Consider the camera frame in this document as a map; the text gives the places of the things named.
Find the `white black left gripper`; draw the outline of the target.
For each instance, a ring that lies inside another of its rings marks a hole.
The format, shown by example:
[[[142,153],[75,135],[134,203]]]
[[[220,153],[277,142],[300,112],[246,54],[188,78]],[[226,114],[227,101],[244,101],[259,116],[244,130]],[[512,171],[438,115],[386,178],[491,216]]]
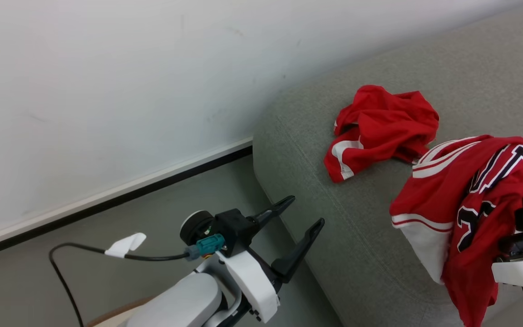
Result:
[[[288,195],[253,217],[259,230],[273,218],[279,217],[295,199],[294,195]],[[221,269],[218,279],[234,296],[234,302],[228,309],[215,314],[215,323],[236,324],[246,314],[253,315],[263,324],[268,323],[281,304],[278,292],[282,284],[291,281],[324,226],[325,219],[318,219],[295,248],[288,255],[276,259],[271,266],[250,248],[231,256],[216,251]]]

